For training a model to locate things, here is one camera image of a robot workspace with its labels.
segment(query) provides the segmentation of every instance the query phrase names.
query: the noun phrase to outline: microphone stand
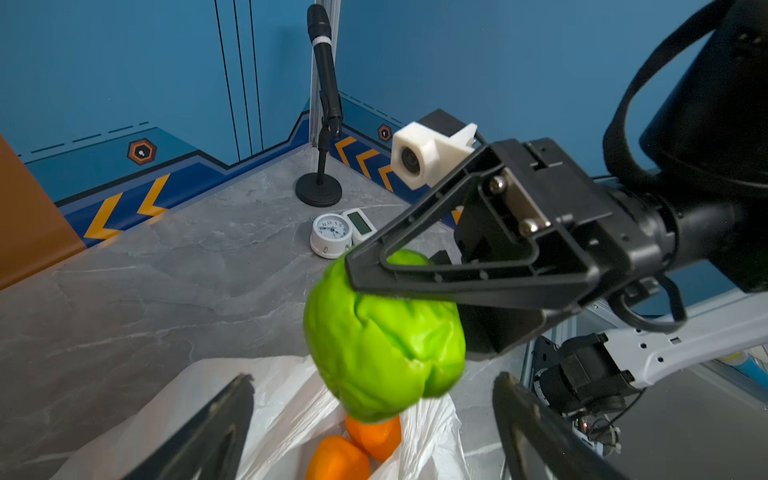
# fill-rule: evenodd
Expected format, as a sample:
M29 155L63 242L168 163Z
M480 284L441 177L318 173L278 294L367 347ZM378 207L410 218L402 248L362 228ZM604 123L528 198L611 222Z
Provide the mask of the microphone stand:
M326 155L331 147L331 130L323 115L323 128L317 137L317 173L304 174L296 181L296 196L312 207L331 207L341 200L341 184L326 175Z
M317 137L317 173L303 175L296 181L296 196L312 207L330 207L341 200L341 184L337 179L326 175L326 157L331 148L331 136L337 140L341 138L344 113L336 86L330 20L322 5L310 5L306 10L306 29L310 35L317 65L323 119Z

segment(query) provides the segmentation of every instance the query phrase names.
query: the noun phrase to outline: blue wall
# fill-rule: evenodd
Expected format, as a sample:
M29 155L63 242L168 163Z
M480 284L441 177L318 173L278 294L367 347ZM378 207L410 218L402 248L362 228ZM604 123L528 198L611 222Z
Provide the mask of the blue wall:
M0 2L0 134L25 163L149 127L225 164L285 141L309 96L310 1L278 3Z
M601 142L629 81L705 0L523 2L390 0L343 4L339 88L403 123L442 108L490 141L554 138L589 174L606 173ZM635 98L637 138L695 57L684 52ZM733 286L708 263L674 275L688 303ZM658 297L640 308L668 311Z

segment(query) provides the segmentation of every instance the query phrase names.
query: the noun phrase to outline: black vertical line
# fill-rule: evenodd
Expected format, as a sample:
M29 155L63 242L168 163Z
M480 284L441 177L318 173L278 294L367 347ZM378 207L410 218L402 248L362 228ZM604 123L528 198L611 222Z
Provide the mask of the black vertical line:
M259 137L261 138L261 150L264 150L264 133L261 131L261 98L259 96L259 70L256 68L256 40L253 34L253 6L251 0L248 0L248 9L250 10L250 43L253 46L253 74L256 75L256 105L259 108Z
M245 71L243 71L243 52L240 50L240 26L237 24L237 5L232 0L232 8L235 11L235 33L237 33L237 56L240 57L240 78L243 79L243 101L245 102L245 123L248 127L248 144L250 145L250 154L253 155L253 142L250 140L250 118L248 115L248 95L245 92Z
M230 98L230 113L232 114L232 132L235 134L235 148L237 149L237 161L240 161L240 146L237 144L237 129L235 128L235 110L232 108L232 94L230 93L230 78L227 75L227 59L224 57L224 39L221 37L221 23L219 22L219 3L214 0L216 7L216 24L219 26L219 43L221 43L221 61L224 62L224 80L227 81L227 96Z

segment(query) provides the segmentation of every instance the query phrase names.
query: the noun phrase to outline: gray marble countertop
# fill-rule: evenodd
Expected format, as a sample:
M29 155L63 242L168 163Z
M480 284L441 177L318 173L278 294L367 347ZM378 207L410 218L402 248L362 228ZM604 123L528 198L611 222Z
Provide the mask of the gray marble countertop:
M328 265L313 218L362 207L381 227L406 207L336 161L342 200L304 205L293 185L311 163L298 151L0 291L0 478L49 478L196 360L308 353L304 300ZM458 253L442 225L409 247ZM499 478L492 382L524 350L467 362L451 391L473 478Z

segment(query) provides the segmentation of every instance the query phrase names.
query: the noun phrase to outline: metal screw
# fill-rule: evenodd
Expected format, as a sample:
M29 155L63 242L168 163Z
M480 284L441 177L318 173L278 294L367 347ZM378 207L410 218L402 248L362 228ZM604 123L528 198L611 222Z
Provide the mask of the metal screw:
M504 190L507 190L507 180L505 180L501 175L496 175L488 184L488 189L494 195L503 194Z
M526 218L520 222L518 229L520 230L521 235L527 237L528 235L538 232L538 225L536 224L536 220Z

